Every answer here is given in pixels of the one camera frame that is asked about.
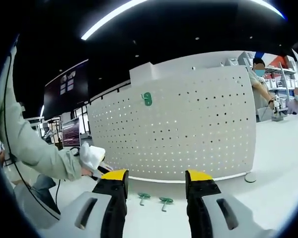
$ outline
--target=shelf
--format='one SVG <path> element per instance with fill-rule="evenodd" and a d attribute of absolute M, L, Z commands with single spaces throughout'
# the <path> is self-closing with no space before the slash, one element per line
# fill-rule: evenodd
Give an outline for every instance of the shelf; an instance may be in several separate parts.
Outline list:
<path fill-rule="evenodd" d="M 265 73 L 278 73 L 278 74 L 282 74 L 282 71 L 280 68 L 277 67 L 272 67 L 272 66 L 267 66 L 265 67 L 266 72 Z M 283 71 L 285 74 L 295 74 L 296 71 L 291 70 L 291 69 L 287 69 L 287 68 L 283 68 Z"/>
<path fill-rule="evenodd" d="M 286 91 L 287 88 L 285 87 L 278 87 L 278 88 L 270 88 L 269 91 Z"/>

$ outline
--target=jacket sleeve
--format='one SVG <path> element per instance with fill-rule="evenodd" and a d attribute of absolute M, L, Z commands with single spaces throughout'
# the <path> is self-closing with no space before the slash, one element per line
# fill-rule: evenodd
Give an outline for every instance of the jacket sleeve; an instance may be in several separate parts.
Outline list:
<path fill-rule="evenodd" d="M 6 125 L 4 124 L 3 103 L 0 109 L 0 140 L 4 144 L 6 153 L 9 154 L 8 137 L 11 152 L 17 160 L 39 173 L 56 179 L 80 178 L 79 157 L 73 156 L 70 150 L 59 151 L 56 146 L 47 144 L 38 137 L 30 123 L 23 118 L 21 105 L 16 101 L 13 90 L 12 71 L 15 53 L 12 54 L 11 61 L 7 61 L 4 65 L 2 73 L 5 77 L 1 77 L 4 80 L 8 79 L 5 97 Z"/>

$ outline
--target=computer monitor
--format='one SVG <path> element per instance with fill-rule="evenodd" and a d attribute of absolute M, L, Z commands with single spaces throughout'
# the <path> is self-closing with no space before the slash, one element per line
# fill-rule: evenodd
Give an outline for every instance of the computer monitor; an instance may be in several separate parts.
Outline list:
<path fill-rule="evenodd" d="M 79 119 L 62 124 L 63 147 L 80 147 Z"/>
<path fill-rule="evenodd" d="M 85 60 L 45 85 L 45 120 L 79 108 L 89 100 L 87 64 L 88 60 Z"/>

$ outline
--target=monitor screen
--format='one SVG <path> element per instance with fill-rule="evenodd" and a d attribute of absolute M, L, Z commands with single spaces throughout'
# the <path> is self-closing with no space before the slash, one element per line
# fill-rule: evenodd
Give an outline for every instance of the monitor screen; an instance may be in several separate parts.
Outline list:
<path fill-rule="evenodd" d="M 70 112 L 88 101 L 87 63 L 85 60 L 75 65 L 45 86 L 45 120 Z"/>
<path fill-rule="evenodd" d="M 62 125 L 63 147 L 80 147 L 79 119 L 75 118 Z"/>

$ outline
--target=desk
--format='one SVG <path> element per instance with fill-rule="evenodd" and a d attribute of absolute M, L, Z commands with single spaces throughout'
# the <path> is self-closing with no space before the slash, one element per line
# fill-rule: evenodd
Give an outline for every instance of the desk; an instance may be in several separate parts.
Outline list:
<path fill-rule="evenodd" d="M 246 183 L 244 177 L 217 181 L 222 192 L 234 195 L 248 206 L 254 220 L 265 229 L 278 229 L 298 204 L 298 115 L 283 121 L 256 124 L 256 152 L 253 171 L 257 181 Z M 64 182 L 60 187 L 60 210 L 83 190 L 91 191 L 95 182 L 82 178 Z M 137 192 L 151 195 L 140 206 Z M 174 200 L 161 212 L 160 196 Z M 184 184 L 163 184 L 129 179 L 128 213 L 124 227 L 125 238 L 190 237 L 186 215 L 187 201 Z"/>

